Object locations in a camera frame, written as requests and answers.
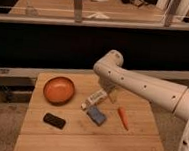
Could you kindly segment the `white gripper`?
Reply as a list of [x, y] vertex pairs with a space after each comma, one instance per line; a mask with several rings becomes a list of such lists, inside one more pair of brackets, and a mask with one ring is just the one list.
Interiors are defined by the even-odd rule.
[[117, 95], [115, 92], [115, 85], [112, 84], [108, 79], [100, 78], [98, 83], [100, 84], [100, 87], [105, 90], [106, 93], [108, 93], [108, 97], [112, 103], [115, 103], [117, 101]]

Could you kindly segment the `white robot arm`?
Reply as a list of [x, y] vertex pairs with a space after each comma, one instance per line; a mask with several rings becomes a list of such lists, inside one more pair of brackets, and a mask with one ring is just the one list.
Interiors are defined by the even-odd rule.
[[177, 151], [189, 151], [189, 87], [122, 68], [124, 58], [111, 50], [94, 64], [102, 86], [118, 85], [150, 100], [186, 122]]

